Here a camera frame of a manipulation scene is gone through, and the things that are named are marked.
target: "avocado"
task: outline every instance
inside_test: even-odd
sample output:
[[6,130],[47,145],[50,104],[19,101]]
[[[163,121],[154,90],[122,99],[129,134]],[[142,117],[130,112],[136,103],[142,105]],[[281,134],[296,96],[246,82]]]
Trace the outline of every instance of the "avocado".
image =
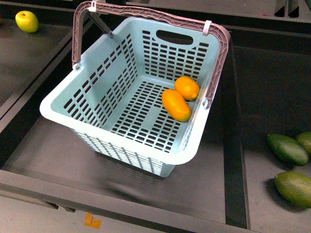
[[311,155],[311,132],[301,133],[295,138],[297,142],[299,142],[305,150]]
[[293,138],[269,134],[268,145],[277,157],[290,165],[304,166],[308,163],[309,157],[306,150]]
[[275,185],[283,198],[302,208],[311,208],[311,178],[295,171],[275,177]]

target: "fake fruit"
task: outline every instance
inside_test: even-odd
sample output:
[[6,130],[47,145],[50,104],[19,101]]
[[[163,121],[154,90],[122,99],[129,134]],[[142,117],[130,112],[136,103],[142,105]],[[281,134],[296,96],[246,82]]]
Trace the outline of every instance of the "fake fruit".
[[39,29],[39,21],[34,13],[20,11],[15,16],[16,24],[26,33],[34,33]]
[[311,132],[305,132],[297,135],[296,140],[304,147],[309,155],[311,155]]
[[276,175],[275,185],[279,193],[289,202],[302,208],[311,208],[311,178],[295,171]]
[[178,121],[186,121],[191,116],[191,109],[182,95],[172,89],[167,89],[162,94],[162,102],[166,111]]
[[304,166],[309,157],[305,149],[293,138],[280,134],[269,134],[268,145],[277,157],[290,165]]
[[175,90],[178,91],[185,100],[194,100],[198,97],[200,87],[192,78],[181,76],[175,82]]

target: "plastic clip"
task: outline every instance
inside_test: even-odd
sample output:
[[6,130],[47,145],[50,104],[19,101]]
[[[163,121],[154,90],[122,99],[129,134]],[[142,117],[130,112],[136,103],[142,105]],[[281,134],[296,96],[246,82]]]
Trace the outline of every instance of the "plastic clip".
[[206,36],[208,34],[208,30],[209,30],[211,23],[212,23],[212,21],[209,21],[209,20],[205,21],[204,28],[203,28],[203,35]]
[[96,3],[98,0],[92,0],[91,6],[88,8],[88,11],[90,12],[96,12]]

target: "orange lemon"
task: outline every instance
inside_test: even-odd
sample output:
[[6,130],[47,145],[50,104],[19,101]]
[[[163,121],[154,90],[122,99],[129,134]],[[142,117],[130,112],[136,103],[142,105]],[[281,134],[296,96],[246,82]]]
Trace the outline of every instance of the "orange lemon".
[[191,109],[182,95],[172,89],[167,89],[162,94],[162,102],[166,111],[178,121],[186,121],[191,116]]
[[200,87],[192,78],[181,76],[175,82],[175,90],[178,91],[185,100],[194,100],[198,97]]

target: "basket handle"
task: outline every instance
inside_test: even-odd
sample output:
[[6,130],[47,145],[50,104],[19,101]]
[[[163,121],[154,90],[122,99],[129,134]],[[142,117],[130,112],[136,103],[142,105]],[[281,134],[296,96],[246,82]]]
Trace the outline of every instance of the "basket handle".
[[[72,35],[72,67],[81,60],[81,47],[82,47],[82,30],[83,20],[87,12],[93,11],[96,13],[106,13],[119,16],[134,16],[153,19],[156,21],[165,22],[176,27],[196,30],[203,32],[204,21],[189,19],[179,16],[174,16],[161,11],[148,9],[136,6],[119,6],[100,1],[85,1],[82,2],[75,10],[73,16],[73,35]],[[208,100],[207,108],[211,105],[211,100],[215,94],[217,84],[219,82],[220,74],[228,53],[230,33],[222,26],[211,23],[208,34],[214,35],[218,38],[220,44],[220,52],[214,69],[211,82],[208,86],[206,99]]]

